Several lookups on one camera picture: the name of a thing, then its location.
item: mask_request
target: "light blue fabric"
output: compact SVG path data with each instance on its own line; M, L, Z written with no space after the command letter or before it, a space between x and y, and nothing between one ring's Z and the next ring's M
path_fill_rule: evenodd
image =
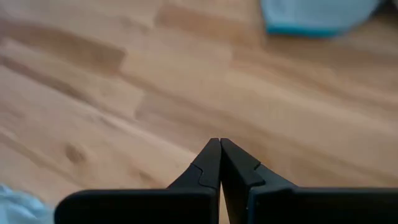
M27 193L0 185L0 224L53 224L53 209Z
M366 21L383 0L261 0L270 34L331 37Z

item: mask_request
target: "wooden floor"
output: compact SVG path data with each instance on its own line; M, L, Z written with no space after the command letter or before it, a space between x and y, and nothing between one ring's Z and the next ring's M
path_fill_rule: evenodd
M333 40L266 36L257 0L0 0L0 15L0 182L52 205L165 187L210 137L298 185L398 187L394 10Z

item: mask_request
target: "black plastic object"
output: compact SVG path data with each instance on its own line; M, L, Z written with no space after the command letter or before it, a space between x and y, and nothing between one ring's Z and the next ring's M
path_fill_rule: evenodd
M85 190L56 208L56 224L218 223L221 145L210 139L166 189Z
M398 223L398 189L297 187L229 139L222 139L221 147L221 181L232 224Z
M232 224L398 223L398 189L298 187L229 139L210 139L166 189L75 193L55 223L215 224L220 180Z

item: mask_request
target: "teal fabric edge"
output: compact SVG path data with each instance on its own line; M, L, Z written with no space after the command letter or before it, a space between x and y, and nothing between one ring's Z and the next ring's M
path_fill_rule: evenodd
M335 37L342 34L346 29L341 30L331 30L331 29L309 29L303 27L293 27L286 25L266 26L266 32L268 34L285 34L285 35L302 35L307 37Z

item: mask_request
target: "blue cloth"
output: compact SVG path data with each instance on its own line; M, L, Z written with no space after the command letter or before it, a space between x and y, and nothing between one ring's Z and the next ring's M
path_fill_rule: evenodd
M332 37L366 21L384 0L261 0L269 34Z
M53 209L34 196L0 185L0 224L53 224Z

